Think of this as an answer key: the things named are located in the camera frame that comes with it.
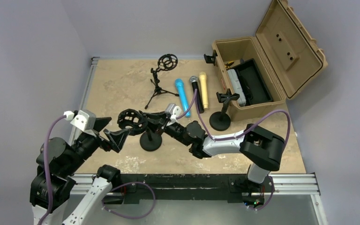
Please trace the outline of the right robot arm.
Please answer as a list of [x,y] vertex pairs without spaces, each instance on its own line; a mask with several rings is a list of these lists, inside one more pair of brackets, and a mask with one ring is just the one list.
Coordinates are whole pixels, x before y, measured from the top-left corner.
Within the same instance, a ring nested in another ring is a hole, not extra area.
[[239,153],[251,160],[252,164],[244,178],[244,184],[251,191],[262,186],[270,172],[280,169],[283,152],[289,135],[285,138],[266,130],[259,124],[272,111],[257,123],[250,123],[244,130],[227,135],[210,136],[198,121],[194,120],[187,126],[177,122],[175,115],[169,112],[146,113],[141,117],[147,123],[147,129],[161,136],[166,133],[171,138],[189,147],[189,152],[196,158],[210,158],[220,154]]

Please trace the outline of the blue microphone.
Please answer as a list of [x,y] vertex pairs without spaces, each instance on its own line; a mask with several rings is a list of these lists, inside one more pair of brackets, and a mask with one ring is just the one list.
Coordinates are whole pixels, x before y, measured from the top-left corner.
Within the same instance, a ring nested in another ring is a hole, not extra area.
[[180,97],[180,102],[181,102],[181,106],[183,111],[185,112],[186,110],[189,109],[189,104],[188,104],[188,100],[187,100],[187,96],[185,93],[185,89],[184,89],[184,82],[182,79],[178,78],[175,80],[175,86],[177,88],[179,97]]

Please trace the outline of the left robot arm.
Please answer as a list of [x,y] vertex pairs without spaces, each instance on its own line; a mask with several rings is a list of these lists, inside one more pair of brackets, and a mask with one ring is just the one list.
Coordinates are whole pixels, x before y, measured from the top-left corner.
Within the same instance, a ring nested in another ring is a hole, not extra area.
[[[51,138],[52,129],[60,120],[69,120],[81,134],[68,144],[60,137]],[[64,210],[70,193],[76,185],[72,178],[78,168],[98,149],[120,152],[130,129],[111,132],[105,127],[110,117],[96,118],[82,116],[80,112],[66,111],[49,127],[41,152],[36,159],[37,175],[30,188],[30,203],[36,225],[82,225],[109,192],[124,186],[120,170],[104,165],[97,171],[92,188],[84,196],[76,209],[66,219]]]

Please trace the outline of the round base mic stand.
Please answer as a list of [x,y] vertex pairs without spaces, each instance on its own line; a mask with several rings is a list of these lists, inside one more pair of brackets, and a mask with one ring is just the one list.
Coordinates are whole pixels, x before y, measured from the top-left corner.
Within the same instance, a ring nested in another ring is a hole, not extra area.
[[215,112],[210,116],[209,124],[216,131],[225,131],[230,127],[231,118],[226,114],[231,101],[237,101],[239,94],[232,94],[230,89],[226,93],[216,93],[217,100],[222,103],[221,111]]

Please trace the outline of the cream microphone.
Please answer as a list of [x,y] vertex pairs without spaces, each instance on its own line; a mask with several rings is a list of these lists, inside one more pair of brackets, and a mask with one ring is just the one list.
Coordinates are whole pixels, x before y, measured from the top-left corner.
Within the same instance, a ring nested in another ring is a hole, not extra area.
[[207,90],[207,75],[205,72],[199,73],[199,81],[201,88],[202,105],[204,110],[209,108],[208,90]]

